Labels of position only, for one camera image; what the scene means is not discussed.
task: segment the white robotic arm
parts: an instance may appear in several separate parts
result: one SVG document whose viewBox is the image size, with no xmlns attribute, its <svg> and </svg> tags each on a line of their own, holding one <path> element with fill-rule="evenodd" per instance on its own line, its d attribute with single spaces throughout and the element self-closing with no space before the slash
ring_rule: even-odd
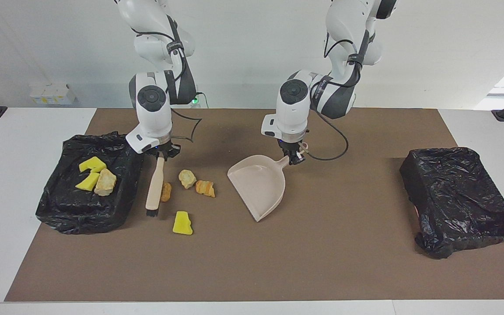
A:
<svg viewBox="0 0 504 315">
<path fill-rule="evenodd" d="M 196 97 L 196 84 L 186 58 L 194 52 L 190 34 L 169 15 L 168 0 L 114 0 L 122 18 L 137 33 L 136 52 L 159 72 L 134 76 L 129 93 L 139 125 L 126 136 L 138 153 L 173 158 L 180 147 L 172 145 L 171 104 L 188 104 Z"/>
<path fill-rule="evenodd" d="M 326 16 L 328 30 L 324 57 L 330 57 L 332 72 L 323 75 L 308 70 L 294 73 L 281 86 L 276 114 L 267 115 L 262 134 L 278 139 L 290 164 L 305 160 L 300 154 L 310 109 L 336 119 L 345 116 L 355 101 L 355 85 L 364 64 L 380 60 L 382 48 L 374 42 L 375 22 L 390 17 L 396 0 L 332 0 Z"/>
</svg>

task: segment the beige dustpan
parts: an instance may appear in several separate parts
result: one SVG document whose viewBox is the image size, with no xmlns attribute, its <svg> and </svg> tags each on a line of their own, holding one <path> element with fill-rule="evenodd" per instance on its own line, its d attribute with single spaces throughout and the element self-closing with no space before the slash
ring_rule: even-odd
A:
<svg viewBox="0 0 504 315">
<path fill-rule="evenodd" d="M 288 156 L 276 162 L 264 155 L 254 155 L 228 170 L 228 178 L 256 222 L 270 214 L 284 197 L 283 168 L 287 165 Z"/>
</svg>

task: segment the wooden handle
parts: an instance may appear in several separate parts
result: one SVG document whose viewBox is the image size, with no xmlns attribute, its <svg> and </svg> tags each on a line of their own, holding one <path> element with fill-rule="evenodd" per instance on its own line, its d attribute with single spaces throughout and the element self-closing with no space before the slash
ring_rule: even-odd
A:
<svg viewBox="0 0 504 315">
<path fill-rule="evenodd" d="M 145 209 L 147 210 L 158 210 L 158 204 L 161 202 L 162 182 L 164 180 L 162 170 L 164 166 L 165 158 L 160 156 L 157 159 L 157 166 L 154 169 L 153 177 L 150 180 L 147 202 L 145 203 Z"/>
</svg>

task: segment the piece of food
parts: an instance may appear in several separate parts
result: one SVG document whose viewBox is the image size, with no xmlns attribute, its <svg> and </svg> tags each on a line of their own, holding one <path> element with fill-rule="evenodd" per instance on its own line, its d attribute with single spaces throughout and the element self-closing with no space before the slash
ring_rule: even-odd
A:
<svg viewBox="0 0 504 315">
<path fill-rule="evenodd" d="M 108 196 L 114 191 L 114 185 L 116 185 L 116 175 L 112 174 L 108 169 L 103 169 L 100 171 L 94 193 L 99 196 Z"/>
<path fill-rule="evenodd" d="M 200 195 L 215 198 L 214 183 L 207 181 L 198 181 L 196 183 L 196 192 Z"/>
<path fill-rule="evenodd" d="M 93 156 L 90 159 L 79 164 L 79 171 L 80 172 L 84 172 L 84 171 L 90 169 L 91 173 L 99 173 L 100 171 L 102 171 L 105 168 L 106 168 L 106 163 L 101 161 L 96 156 Z"/>
<path fill-rule="evenodd" d="M 161 202 L 167 202 L 168 200 L 170 200 L 171 192 L 172 192 L 172 185 L 170 183 L 163 183 L 161 191 Z"/>
<path fill-rule="evenodd" d="M 179 235 L 192 235 L 194 230 L 192 230 L 192 222 L 188 213 L 186 211 L 178 211 L 176 213 L 176 219 L 174 219 L 174 227 L 172 227 L 174 233 Z"/>
<path fill-rule="evenodd" d="M 96 182 L 98 182 L 98 178 L 100 178 L 99 173 L 90 173 L 84 181 L 78 183 L 75 187 L 84 191 L 92 191 L 96 186 Z"/>
<path fill-rule="evenodd" d="M 188 189 L 196 183 L 197 179 L 194 173 L 191 170 L 184 169 L 178 174 L 178 179 L 180 179 L 180 183 L 184 188 Z"/>
</svg>

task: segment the brown mat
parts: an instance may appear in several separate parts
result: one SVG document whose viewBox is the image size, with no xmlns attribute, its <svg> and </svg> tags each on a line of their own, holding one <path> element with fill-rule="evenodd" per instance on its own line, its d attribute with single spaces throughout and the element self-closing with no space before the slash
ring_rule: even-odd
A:
<svg viewBox="0 0 504 315">
<path fill-rule="evenodd" d="M 183 110 L 204 117 L 196 143 L 165 166 L 172 200 L 145 215 L 153 162 L 146 159 L 136 204 L 117 231 L 61 235 L 42 224 L 6 301 L 313 301 L 504 299 L 504 243 L 434 260 L 417 248 L 414 207 L 399 167 L 410 149 L 455 146 L 436 110 L 353 109 L 336 121 L 349 136 L 344 158 L 284 170 L 280 206 L 256 223 L 226 173 L 247 156 L 280 157 L 261 136 L 266 110 Z M 88 134 L 129 132 L 134 110 L 100 109 Z M 175 132 L 191 125 L 175 122 Z M 311 115 L 313 153 L 343 140 Z M 182 168 L 215 181 L 216 199 L 185 191 Z M 193 236 L 172 233 L 177 210 Z"/>
</svg>

